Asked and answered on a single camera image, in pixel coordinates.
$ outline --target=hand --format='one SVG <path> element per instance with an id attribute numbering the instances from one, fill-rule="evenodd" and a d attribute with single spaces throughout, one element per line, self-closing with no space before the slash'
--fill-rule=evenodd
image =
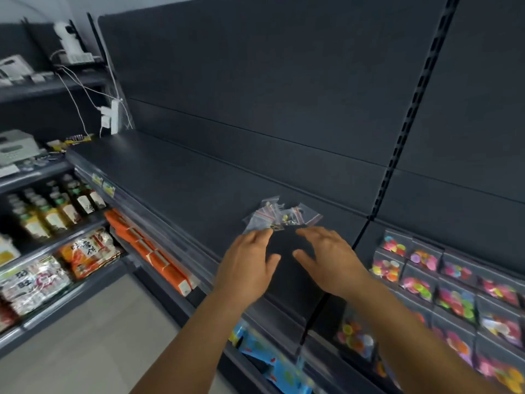
<path id="1" fill-rule="evenodd" d="M 293 257 L 324 291 L 349 301 L 371 279 L 350 245 L 336 231 L 310 227 L 298 229 L 297 234 L 312 244 L 316 260 L 303 250 L 295 250 Z"/>
<path id="2" fill-rule="evenodd" d="M 281 259 L 272 254 L 266 261 L 266 246 L 271 229 L 251 231 L 235 239 L 219 265 L 214 293 L 225 297 L 227 304 L 241 311 L 261 297 Z"/>

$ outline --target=left hand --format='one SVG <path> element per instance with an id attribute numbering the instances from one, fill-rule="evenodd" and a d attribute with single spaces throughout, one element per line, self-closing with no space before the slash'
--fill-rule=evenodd
<path id="1" fill-rule="evenodd" d="M 266 246 L 272 233 L 267 229 L 238 236 L 219 265 L 213 293 L 240 311 L 264 294 L 281 259 L 272 254 L 266 261 Z"/>

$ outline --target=forearm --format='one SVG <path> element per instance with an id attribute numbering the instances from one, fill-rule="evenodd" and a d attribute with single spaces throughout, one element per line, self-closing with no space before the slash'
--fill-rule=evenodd
<path id="1" fill-rule="evenodd" d="M 445 343 L 439 340 L 388 290 L 370 278 L 346 300 L 365 319 L 381 356 L 407 394 L 494 393 Z"/>
<path id="2" fill-rule="evenodd" d="M 220 294 L 208 295 L 131 394 L 206 394 L 242 313 Z"/>

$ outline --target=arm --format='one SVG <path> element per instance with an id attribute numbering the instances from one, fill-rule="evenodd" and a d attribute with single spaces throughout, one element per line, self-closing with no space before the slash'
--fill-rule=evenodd
<path id="1" fill-rule="evenodd" d="M 281 256 L 266 262 L 272 230 L 240 235 L 226 252 L 215 288 L 130 394 L 206 394 L 244 310 L 268 288 Z"/>
<path id="2" fill-rule="evenodd" d="M 497 392 L 419 322 L 385 285 L 372 278 L 337 232 L 312 227 L 297 233 L 313 245 L 317 260 L 302 250 L 294 251 L 294 257 L 321 289 L 344 298 L 364 318 L 404 392 Z"/>

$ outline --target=gray floor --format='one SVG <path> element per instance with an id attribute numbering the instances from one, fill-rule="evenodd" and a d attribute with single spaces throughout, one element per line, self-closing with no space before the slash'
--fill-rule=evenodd
<path id="1" fill-rule="evenodd" d="M 124 277 L 0 360 L 2 394 L 126 394 L 178 331 Z M 212 394 L 235 394 L 217 373 Z"/>

